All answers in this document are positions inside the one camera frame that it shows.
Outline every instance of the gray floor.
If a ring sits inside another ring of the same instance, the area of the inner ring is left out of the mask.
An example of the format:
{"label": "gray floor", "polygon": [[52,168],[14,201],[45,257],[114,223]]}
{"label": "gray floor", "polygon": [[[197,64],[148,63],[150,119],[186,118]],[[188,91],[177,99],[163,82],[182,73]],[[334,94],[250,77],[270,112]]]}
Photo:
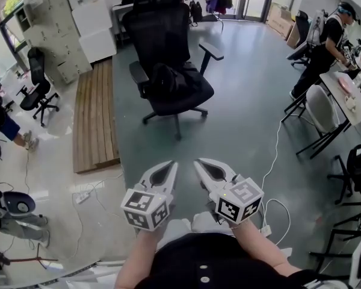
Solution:
{"label": "gray floor", "polygon": [[[180,142],[174,139],[173,119],[153,119],[146,126],[141,123],[141,118],[152,110],[139,97],[129,75],[129,63],[137,60],[134,47],[119,49],[113,59],[116,127],[127,185],[133,187],[145,170],[160,162],[178,161],[174,218],[191,219],[195,213],[206,210],[207,195],[193,168],[195,158],[223,161],[261,185],[275,157],[279,121],[291,101],[288,92],[303,70],[290,65],[285,57],[292,49],[263,24],[225,22],[222,34],[220,23],[192,28],[189,46],[191,61],[196,65],[203,58],[203,51],[197,46],[201,40],[212,43],[225,58],[219,62],[212,60],[205,74],[215,90],[215,95],[201,106],[209,110],[208,118],[204,121],[195,112],[181,114]],[[350,128],[314,160],[309,160],[309,154],[297,158],[295,152],[318,138],[314,127],[291,117],[281,128],[279,156],[265,181],[265,200],[276,198],[289,209],[291,228],[279,246],[293,247],[291,263],[298,267],[314,267],[315,261],[307,252],[321,251],[332,224],[353,213],[348,208],[335,208],[341,185],[328,181],[326,175],[340,171],[338,165],[332,164],[332,157],[341,154],[346,160],[348,151],[361,143],[360,134],[361,130],[358,133]],[[261,222],[259,216],[253,221]],[[277,242],[288,226],[283,207],[270,203],[267,221],[273,232],[270,239]],[[347,273],[348,266],[347,260],[334,263],[326,272]]]}

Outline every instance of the button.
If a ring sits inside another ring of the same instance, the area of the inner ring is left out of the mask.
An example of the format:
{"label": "button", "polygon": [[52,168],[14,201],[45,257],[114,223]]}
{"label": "button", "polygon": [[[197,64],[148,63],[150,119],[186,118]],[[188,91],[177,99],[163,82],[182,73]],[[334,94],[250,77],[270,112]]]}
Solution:
{"label": "button", "polygon": [[210,279],[207,276],[204,276],[200,279],[201,282],[207,283],[210,281]]}

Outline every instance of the shoe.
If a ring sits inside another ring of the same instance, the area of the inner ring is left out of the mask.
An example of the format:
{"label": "shoe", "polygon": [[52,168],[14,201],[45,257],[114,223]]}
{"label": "shoe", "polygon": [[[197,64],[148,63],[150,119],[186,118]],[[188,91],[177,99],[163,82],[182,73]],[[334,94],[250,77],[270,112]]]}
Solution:
{"label": "shoe", "polygon": [[36,150],[37,146],[39,145],[39,139],[38,138],[35,138],[33,140],[31,140],[29,143],[28,143],[28,152],[29,153],[32,153]]}
{"label": "shoe", "polygon": [[23,135],[24,141],[25,141],[25,142],[30,142],[30,141],[31,141],[31,136],[32,136],[32,131],[26,132],[26,133]]}
{"label": "shoe", "polygon": [[[290,91],[289,92],[289,95],[290,95],[290,97],[291,97],[291,99],[293,100],[293,101],[295,101],[296,100],[296,98],[293,96],[293,93],[292,93],[293,91]],[[304,106],[303,106],[303,104],[301,103],[298,107],[300,107],[300,108],[304,108]]]}
{"label": "shoe", "polygon": [[43,230],[43,240],[42,240],[42,245],[47,248],[49,246],[49,231],[48,230]]}

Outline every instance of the black chair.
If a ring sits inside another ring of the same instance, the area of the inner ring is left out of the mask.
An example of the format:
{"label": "black chair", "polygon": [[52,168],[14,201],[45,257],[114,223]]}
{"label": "black chair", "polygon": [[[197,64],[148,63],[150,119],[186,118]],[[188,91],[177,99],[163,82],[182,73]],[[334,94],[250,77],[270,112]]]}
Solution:
{"label": "black chair", "polygon": [[207,116],[207,110],[197,106],[211,98],[214,89],[203,74],[211,57],[217,61],[223,59],[218,49],[201,43],[199,46],[206,54],[197,73],[198,91],[175,101],[150,92],[155,64],[164,63],[178,69],[190,59],[187,39],[189,17],[189,6],[179,0],[134,0],[134,9],[123,17],[123,25],[139,57],[139,61],[130,64],[129,69],[140,96],[148,99],[153,109],[153,113],[143,118],[143,123],[155,116],[174,116],[177,140],[181,139],[178,114],[193,110],[201,112],[203,117]]}
{"label": "black chair", "polygon": [[[295,17],[295,23],[297,24],[298,32],[300,34],[300,40],[297,43],[297,48],[300,47],[307,39],[307,34],[309,33],[310,24],[309,17],[303,11],[298,11],[297,16]],[[291,65],[303,64],[305,66],[309,65],[310,61],[310,46],[308,46],[298,57],[295,57],[296,61],[292,62]]]}
{"label": "black chair", "polygon": [[49,93],[51,89],[51,84],[48,82],[44,75],[44,53],[39,50],[39,48],[33,47],[28,51],[28,61],[31,71],[31,80],[33,85],[35,86],[35,89],[30,94],[28,94],[26,91],[26,87],[22,87],[22,89],[17,93],[23,93],[25,95],[23,101],[20,104],[20,107],[25,111],[31,111],[35,108],[38,108],[36,113],[33,115],[33,118],[36,120],[36,115],[39,112],[42,112],[40,124],[42,127],[44,127],[44,111],[47,108],[54,108],[56,111],[59,111],[59,108],[57,106],[49,105],[51,100],[53,98],[59,98],[59,95],[57,93],[54,93],[51,97],[46,98],[46,94]]}
{"label": "black chair", "polygon": [[335,204],[340,204],[344,198],[346,189],[348,189],[350,197],[353,194],[351,182],[354,182],[354,191],[359,191],[361,194],[361,144],[354,147],[348,156],[347,166],[345,167],[339,155],[335,156],[336,160],[339,160],[342,174],[341,175],[328,175],[328,179],[340,179],[343,181],[342,191],[340,198],[336,200]]}

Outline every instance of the cabinet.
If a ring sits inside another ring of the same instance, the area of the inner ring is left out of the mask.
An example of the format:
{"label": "cabinet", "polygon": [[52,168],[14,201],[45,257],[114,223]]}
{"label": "cabinet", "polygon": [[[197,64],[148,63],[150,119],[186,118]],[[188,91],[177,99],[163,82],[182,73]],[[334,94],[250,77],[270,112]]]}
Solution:
{"label": "cabinet", "polygon": [[23,32],[29,46],[45,54],[45,73],[55,84],[67,84],[92,70],[79,43],[68,0],[38,0],[26,13],[32,26]]}

